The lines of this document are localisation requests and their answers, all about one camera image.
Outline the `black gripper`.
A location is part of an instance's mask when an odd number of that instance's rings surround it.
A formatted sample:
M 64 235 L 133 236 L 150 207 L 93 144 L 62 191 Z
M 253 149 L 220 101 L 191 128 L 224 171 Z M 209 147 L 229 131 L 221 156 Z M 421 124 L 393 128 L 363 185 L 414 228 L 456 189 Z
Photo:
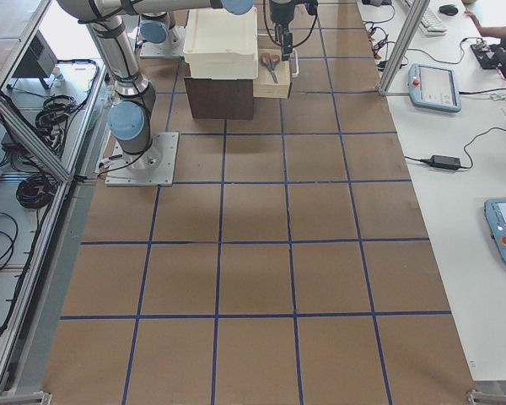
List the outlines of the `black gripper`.
M 276 42 L 281 51 L 281 60 L 286 62 L 293 53 L 293 34 L 287 24 L 274 24 Z

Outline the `person hand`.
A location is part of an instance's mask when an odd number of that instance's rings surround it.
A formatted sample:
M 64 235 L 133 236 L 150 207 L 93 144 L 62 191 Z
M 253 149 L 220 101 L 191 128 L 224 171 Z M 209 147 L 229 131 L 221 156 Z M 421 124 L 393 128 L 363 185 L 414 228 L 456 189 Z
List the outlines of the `person hand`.
M 479 20 L 479 18 L 469 9 L 466 9 L 465 10 L 465 15 L 467 17 L 469 17 L 471 19 L 471 21 L 473 22 L 473 24 L 478 28 L 480 29 L 482 27 L 481 25 L 481 22 Z

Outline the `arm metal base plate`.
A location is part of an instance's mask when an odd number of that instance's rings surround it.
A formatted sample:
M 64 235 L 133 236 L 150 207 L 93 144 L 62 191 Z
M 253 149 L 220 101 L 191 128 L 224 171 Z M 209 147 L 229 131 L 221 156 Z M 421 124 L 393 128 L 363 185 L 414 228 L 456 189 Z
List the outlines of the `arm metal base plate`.
M 107 186 L 172 186 L 179 144 L 178 132 L 158 132 L 151 148 L 139 160 L 125 154 L 110 163 Z
M 167 34 L 165 41 L 155 43 L 144 39 L 140 50 L 142 59 L 183 59 L 186 28 L 176 25 Z

